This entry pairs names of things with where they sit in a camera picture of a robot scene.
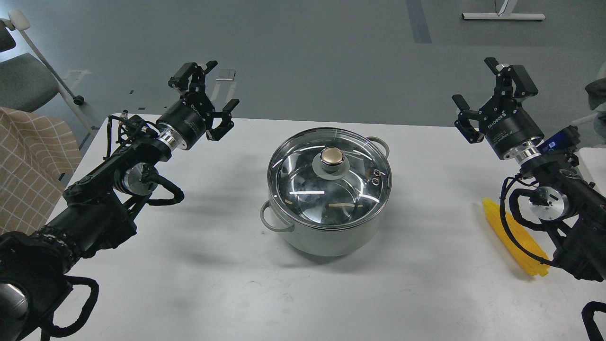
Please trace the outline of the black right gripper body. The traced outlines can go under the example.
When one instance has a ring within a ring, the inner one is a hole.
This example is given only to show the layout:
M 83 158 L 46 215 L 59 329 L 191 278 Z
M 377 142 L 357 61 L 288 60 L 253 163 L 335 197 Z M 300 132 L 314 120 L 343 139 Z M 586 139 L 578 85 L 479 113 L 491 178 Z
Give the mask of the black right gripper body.
M 487 102 L 479 112 L 485 116 L 479 122 L 479 131 L 494 153 L 500 159 L 505 159 L 509 150 L 525 142 L 539 142 L 544 139 L 544 133 L 537 123 L 513 100 L 507 100 L 498 106 L 495 101 Z

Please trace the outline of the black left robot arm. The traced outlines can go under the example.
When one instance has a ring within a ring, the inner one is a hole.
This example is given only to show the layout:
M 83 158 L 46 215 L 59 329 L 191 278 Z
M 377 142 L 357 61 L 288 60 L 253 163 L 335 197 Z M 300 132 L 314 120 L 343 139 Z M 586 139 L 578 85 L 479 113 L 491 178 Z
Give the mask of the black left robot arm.
M 69 276 L 80 259 L 115 249 L 137 232 L 135 218 L 149 206 L 171 206 L 184 192 L 156 169 L 175 149 L 189 150 L 202 137 L 217 142 L 234 127 L 231 99 L 218 111 L 205 91 L 216 67 L 186 63 L 168 82 L 179 100 L 156 121 L 138 115 L 119 121 L 117 149 L 63 192 L 67 207 L 31 234 L 1 236 L 1 339 L 20 341 L 36 329 L 41 339 L 72 335 L 86 324 L 99 297 L 97 281 Z

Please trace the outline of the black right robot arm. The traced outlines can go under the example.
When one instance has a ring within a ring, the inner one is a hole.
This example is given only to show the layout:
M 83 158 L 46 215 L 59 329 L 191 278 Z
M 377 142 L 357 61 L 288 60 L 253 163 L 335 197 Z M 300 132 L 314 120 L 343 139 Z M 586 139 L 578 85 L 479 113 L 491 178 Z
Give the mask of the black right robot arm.
M 485 64 L 495 76 L 493 95 L 472 110 L 462 95 L 452 96 L 459 114 L 454 125 L 471 144 L 487 141 L 501 160 L 515 160 L 520 170 L 502 185 L 499 218 L 514 246 L 543 265 L 565 270 L 578 280 L 604 281 L 605 197 L 576 171 L 580 135 L 567 126 L 545 139 L 523 109 L 522 101 L 538 90 L 523 65 Z M 527 250 L 513 235 L 504 204 L 515 222 L 550 236 L 552 260 Z

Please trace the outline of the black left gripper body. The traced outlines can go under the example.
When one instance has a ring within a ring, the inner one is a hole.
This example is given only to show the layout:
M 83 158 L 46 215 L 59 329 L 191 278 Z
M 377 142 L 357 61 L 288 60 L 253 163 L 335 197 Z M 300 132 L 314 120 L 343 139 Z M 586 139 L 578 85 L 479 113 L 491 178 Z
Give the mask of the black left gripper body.
M 156 121 L 159 140 L 173 151 L 189 150 L 212 129 L 215 108 L 206 94 L 188 93 L 167 109 Z

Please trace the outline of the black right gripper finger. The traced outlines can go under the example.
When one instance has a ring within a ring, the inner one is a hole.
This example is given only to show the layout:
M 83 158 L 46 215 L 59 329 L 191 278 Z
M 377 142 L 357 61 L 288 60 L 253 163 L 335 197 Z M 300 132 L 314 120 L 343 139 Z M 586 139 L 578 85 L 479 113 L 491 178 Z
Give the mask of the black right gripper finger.
M 500 64 L 496 58 L 483 60 L 496 76 L 493 95 L 484 110 L 522 110 L 525 99 L 538 94 L 538 89 L 523 65 Z
M 478 123 L 482 123 L 486 119 L 486 116 L 478 111 L 471 110 L 467 101 L 465 101 L 463 95 L 455 94 L 452 96 L 452 100 L 454 101 L 455 105 L 457 106 L 457 109 L 459 110 L 457 120 L 454 122 L 454 125 L 457 130 L 461 132 L 461 134 L 470 144 L 483 142 L 485 134 L 483 134 L 480 130 L 476 129 L 471 124 L 471 121 L 473 120 L 477 121 Z

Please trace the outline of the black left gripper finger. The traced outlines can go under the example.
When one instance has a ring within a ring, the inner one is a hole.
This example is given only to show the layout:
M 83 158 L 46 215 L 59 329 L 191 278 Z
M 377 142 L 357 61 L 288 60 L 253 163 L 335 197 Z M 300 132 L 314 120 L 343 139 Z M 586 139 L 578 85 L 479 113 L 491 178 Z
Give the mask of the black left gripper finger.
M 205 91 L 205 77 L 217 65 L 218 61 L 208 61 L 205 65 L 198 65 L 195 62 L 183 64 L 176 74 L 169 79 L 169 87 L 176 89 L 180 94 L 179 99 L 174 104 L 184 102 L 188 96 L 199 95 L 201 105 L 212 106 L 213 103 Z
M 218 142 L 234 126 L 232 111 L 240 104 L 240 99 L 231 99 L 220 112 L 212 111 L 206 114 L 205 135 L 209 141 Z M 214 119 L 220 119 L 218 126 L 213 127 Z

